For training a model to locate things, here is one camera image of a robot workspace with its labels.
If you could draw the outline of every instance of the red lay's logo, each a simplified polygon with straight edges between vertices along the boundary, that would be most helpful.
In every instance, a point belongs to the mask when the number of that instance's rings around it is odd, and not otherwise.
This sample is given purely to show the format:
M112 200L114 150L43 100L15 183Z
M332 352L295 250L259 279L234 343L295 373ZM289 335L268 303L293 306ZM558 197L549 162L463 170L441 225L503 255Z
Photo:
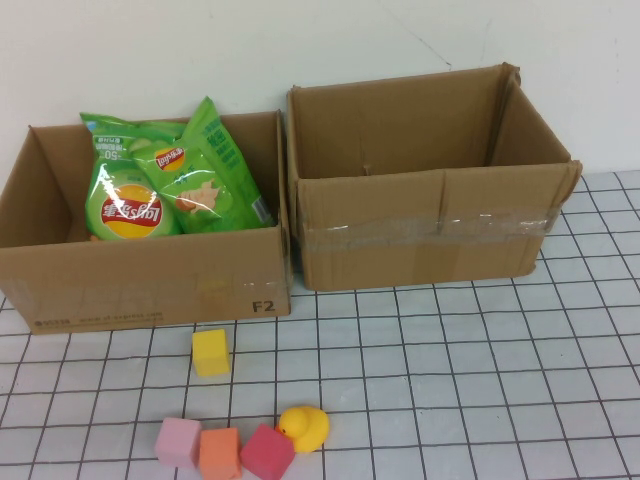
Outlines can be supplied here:
M125 222L139 227L155 228L162 219L160 200L153 203L119 198L107 198L102 204L102 222Z
M157 151L156 163L165 172L178 170L184 163L184 148L166 148Z

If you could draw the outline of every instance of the lay's chip bag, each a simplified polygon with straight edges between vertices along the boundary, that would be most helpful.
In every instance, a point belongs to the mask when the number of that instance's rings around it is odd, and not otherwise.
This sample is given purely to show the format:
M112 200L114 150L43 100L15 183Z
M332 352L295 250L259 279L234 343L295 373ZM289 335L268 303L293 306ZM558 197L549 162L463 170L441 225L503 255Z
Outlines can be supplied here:
M132 156L173 207L185 233L273 225L244 157L205 98L182 138L136 149Z
M169 145L182 135L185 125L129 123L88 113L80 116L93 136L96 157L85 204L92 235L99 240L117 240L182 233L172 209L149 184L131 154L152 142Z

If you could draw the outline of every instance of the white wall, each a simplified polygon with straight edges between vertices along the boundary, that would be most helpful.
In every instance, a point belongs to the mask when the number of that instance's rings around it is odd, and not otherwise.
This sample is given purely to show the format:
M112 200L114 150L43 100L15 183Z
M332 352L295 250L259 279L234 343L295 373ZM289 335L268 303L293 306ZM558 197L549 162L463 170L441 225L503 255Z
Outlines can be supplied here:
M640 168L639 0L21 0L0 27L0 184L28 124L284 108L320 85L502 61L587 170Z

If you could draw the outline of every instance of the cardboard box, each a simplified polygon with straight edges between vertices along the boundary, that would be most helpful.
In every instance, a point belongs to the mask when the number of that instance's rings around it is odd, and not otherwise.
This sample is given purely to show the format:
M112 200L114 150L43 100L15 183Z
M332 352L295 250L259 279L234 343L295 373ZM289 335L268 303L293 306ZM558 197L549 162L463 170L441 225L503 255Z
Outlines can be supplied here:
M287 315L289 225L279 112L223 116L278 224L89 242L83 125L31 128L0 198L0 289L33 333Z
M292 231L308 288L531 273L582 166L508 64L288 96Z

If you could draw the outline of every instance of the yellow rubber duck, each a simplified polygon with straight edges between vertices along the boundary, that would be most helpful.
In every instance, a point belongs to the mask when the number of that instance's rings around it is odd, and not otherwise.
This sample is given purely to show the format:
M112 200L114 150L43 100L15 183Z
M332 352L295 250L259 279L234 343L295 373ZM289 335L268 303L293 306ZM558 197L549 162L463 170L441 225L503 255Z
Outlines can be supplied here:
M311 453L329 435L329 416L315 407L290 408L280 416L278 430L293 442L296 453Z

